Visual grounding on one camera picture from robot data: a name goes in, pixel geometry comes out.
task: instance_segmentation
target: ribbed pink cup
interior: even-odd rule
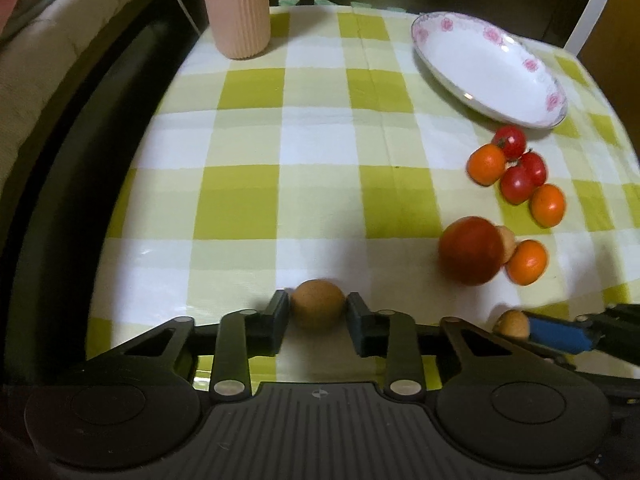
[[[216,47],[231,59],[255,56],[271,37],[269,0],[204,0]]]

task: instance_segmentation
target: red cherry tomato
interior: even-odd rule
[[[520,165],[509,168],[500,180],[502,196],[513,205],[523,203],[533,194],[535,189],[529,173]]]
[[[539,187],[546,182],[546,165],[539,154],[529,150],[520,157],[519,164],[529,173],[534,186]]]
[[[516,126],[502,126],[498,128],[491,142],[504,152],[507,160],[518,160],[524,153],[527,138]]]

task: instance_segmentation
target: blue gripper part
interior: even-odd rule
[[[529,339],[567,354],[579,354],[593,350],[595,343],[578,326],[566,325],[553,320],[529,317]]]

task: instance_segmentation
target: white plate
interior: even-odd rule
[[[526,128],[552,128],[566,116],[560,83],[495,25],[456,12],[431,12],[416,18],[411,35],[436,79],[480,113]]]

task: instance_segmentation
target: table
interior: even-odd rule
[[[372,310],[418,323],[463,317],[486,328],[505,309],[563,318],[640,302],[640,170],[622,124],[569,53],[524,43],[570,100],[553,132],[528,132],[564,191],[560,225],[541,229],[527,204],[476,186],[468,156],[497,124],[433,79],[410,42],[414,15],[316,5],[272,9],[273,39],[227,60],[207,31],[184,61],[126,177],[95,280],[87,353],[175,316],[199,324],[262,308],[277,288],[327,278]],[[536,283],[501,271],[479,287],[438,275],[438,236],[477,215],[546,245]],[[584,369],[637,373],[592,352]],[[206,384],[203,360],[199,372]],[[346,328],[311,335],[291,324],[254,381],[369,380]]]

